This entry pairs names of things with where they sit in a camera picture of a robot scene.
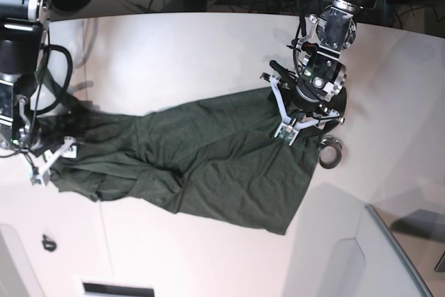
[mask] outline black ring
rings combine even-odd
[[[321,160],[321,151],[323,151],[327,147],[333,147],[336,152],[335,159],[332,163],[326,163]],[[331,170],[337,167],[341,161],[341,158],[343,157],[343,154],[341,153],[341,142],[332,136],[326,136],[321,140],[320,144],[318,145],[318,151],[320,153],[318,156],[318,162],[320,163],[321,167],[327,170]]]

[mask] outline white table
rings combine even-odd
[[[86,62],[74,80],[87,88],[77,94],[101,111],[132,115],[266,87],[259,76],[271,72],[269,60],[292,66],[286,45],[298,25],[294,17],[217,13],[79,22]],[[100,209],[106,238],[96,236],[95,249],[105,248],[111,264],[101,260],[102,269],[76,273],[154,287],[161,297],[317,296],[334,242],[355,235],[364,202],[399,217],[445,202],[444,47],[439,38],[358,26],[341,58],[348,108],[333,133],[344,142],[343,161],[334,170],[317,167],[286,236],[172,215],[137,199],[79,198]]]

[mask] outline screw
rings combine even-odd
[[[315,14],[311,14],[309,16],[309,21],[312,22],[313,24],[315,24],[318,21],[318,18]]]

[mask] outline dark green cloth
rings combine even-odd
[[[142,198],[183,212],[285,234],[316,166],[316,141],[275,140],[270,89],[206,99],[143,117],[77,111],[48,118],[82,135],[51,180],[91,200]]]

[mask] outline table surface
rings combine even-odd
[[[286,46],[298,19],[183,13],[51,27],[58,25],[81,25],[83,33],[60,40],[79,54],[72,91],[97,110],[144,115],[267,87],[259,76],[272,72],[270,60],[292,67]],[[344,143],[343,161],[334,170],[317,166],[287,235],[172,215],[137,199],[101,203],[112,276],[153,286],[157,296],[317,296],[329,242],[355,235],[365,202],[398,217],[445,203],[444,49],[439,38],[359,24],[341,55],[346,122],[332,132]],[[425,252],[439,259],[443,249]],[[445,291],[443,276],[425,271],[431,286]]]

